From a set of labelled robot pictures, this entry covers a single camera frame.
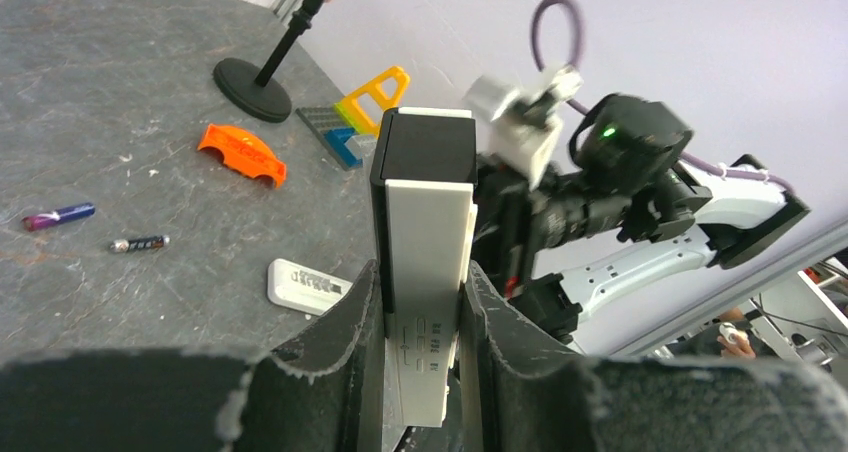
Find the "orange toy car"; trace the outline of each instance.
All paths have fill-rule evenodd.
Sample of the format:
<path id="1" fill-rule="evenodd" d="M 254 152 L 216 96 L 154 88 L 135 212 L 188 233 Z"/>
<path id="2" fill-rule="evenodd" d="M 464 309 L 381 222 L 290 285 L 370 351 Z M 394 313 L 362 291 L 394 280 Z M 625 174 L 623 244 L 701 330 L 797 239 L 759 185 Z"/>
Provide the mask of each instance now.
<path id="1" fill-rule="evenodd" d="M 197 150 L 214 148 L 224 156 L 224 165 L 255 179 L 268 177 L 279 188 L 286 181 L 286 164 L 250 132 L 233 125 L 209 124 Z"/>

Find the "gray table surface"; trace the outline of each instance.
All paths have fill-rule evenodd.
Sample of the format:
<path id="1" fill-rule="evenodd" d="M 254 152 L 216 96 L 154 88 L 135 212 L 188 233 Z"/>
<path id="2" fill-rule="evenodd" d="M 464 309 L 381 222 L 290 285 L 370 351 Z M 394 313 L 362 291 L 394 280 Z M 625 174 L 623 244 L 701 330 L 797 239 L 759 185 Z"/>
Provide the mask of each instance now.
<path id="1" fill-rule="evenodd" d="M 212 82 L 225 57 L 261 64 L 283 30 L 236 0 L 0 0 L 0 348 L 273 347 L 309 322 L 267 300 L 272 260 L 356 277 L 374 256 L 364 171 L 341 171 L 296 116 L 249 118 Z M 298 47 L 276 77 L 295 104 L 341 97 Z M 196 151 L 209 123 L 254 132 L 286 183 Z M 21 226 L 80 202 L 96 214 Z M 154 234 L 171 245 L 107 251 Z M 399 436 L 387 426 L 384 449 Z"/>

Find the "round black base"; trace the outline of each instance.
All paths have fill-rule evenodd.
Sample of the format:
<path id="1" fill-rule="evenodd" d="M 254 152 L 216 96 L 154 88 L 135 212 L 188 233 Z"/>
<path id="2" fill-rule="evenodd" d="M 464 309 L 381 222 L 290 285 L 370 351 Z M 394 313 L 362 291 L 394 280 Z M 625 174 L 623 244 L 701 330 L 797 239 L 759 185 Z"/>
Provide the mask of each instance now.
<path id="1" fill-rule="evenodd" d="M 282 122 L 291 115 L 289 94 L 276 80 L 260 87 L 253 81 L 259 67 L 250 62 L 228 58 L 218 62 L 212 77 L 221 92 L 241 110 L 265 122 Z"/>

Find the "black cable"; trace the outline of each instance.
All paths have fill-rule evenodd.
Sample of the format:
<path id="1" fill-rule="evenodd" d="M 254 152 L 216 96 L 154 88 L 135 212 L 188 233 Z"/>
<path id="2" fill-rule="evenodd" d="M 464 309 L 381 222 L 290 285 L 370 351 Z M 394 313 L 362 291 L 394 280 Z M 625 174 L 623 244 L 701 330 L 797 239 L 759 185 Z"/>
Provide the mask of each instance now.
<path id="1" fill-rule="evenodd" d="M 790 324 L 800 325 L 802 327 L 808 327 L 810 329 L 818 330 L 818 331 L 821 331 L 821 332 L 826 332 L 828 334 L 838 335 L 840 337 L 848 337 L 848 334 L 845 334 L 845 333 L 842 333 L 842 332 L 837 332 L 835 330 L 828 329 L 826 327 L 819 327 L 817 325 L 808 324 L 806 322 L 800 322 L 798 320 L 787 319 L 786 317 L 781 317 L 779 315 L 774 315 L 772 313 L 766 312 L 766 310 L 763 308 L 763 305 L 762 305 L 763 294 L 759 294 L 758 299 L 759 299 L 759 302 L 756 301 L 756 300 L 751 300 L 751 302 L 754 303 L 754 306 L 756 306 L 757 309 L 759 309 L 760 313 L 762 313 L 765 317 L 768 317 L 770 319 L 782 320 L 784 322 L 789 322 Z"/>
<path id="2" fill-rule="evenodd" d="M 819 267 L 821 267 L 823 269 L 826 269 L 828 272 L 830 272 L 833 275 L 838 275 L 838 276 L 842 277 L 843 279 L 848 280 L 848 273 L 846 273 L 844 270 L 840 269 L 839 267 L 835 267 L 831 264 L 828 264 L 825 261 L 821 261 L 821 262 L 817 263 L 816 265 L 818 265 Z"/>

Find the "aa battery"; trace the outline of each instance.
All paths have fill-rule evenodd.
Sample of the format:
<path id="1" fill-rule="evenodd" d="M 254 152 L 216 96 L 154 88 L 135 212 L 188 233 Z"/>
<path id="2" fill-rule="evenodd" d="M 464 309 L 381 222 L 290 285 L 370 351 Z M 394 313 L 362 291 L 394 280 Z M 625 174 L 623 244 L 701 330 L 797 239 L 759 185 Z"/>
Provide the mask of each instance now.
<path id="1" fill-rule="evenodd" d="M 140 239 L 119 239 L 109 246 L 109 250 L 120 254 L 123 252 L 135 252 L 138 250 L 161 249 L 168 245 L 171 239 L 167 235 L 155 235 Z"/>
<path id="2" fill-rule="evenodd" d="M 47 227 L 53 227 L 54 225 L 91 217 L 92 215 L 94 215 L 94 204 L 86 202 L 43 214 L 24 217 L 22 222 L 27 230 L 34 232 L 36 230 L 46 229 Z"/>

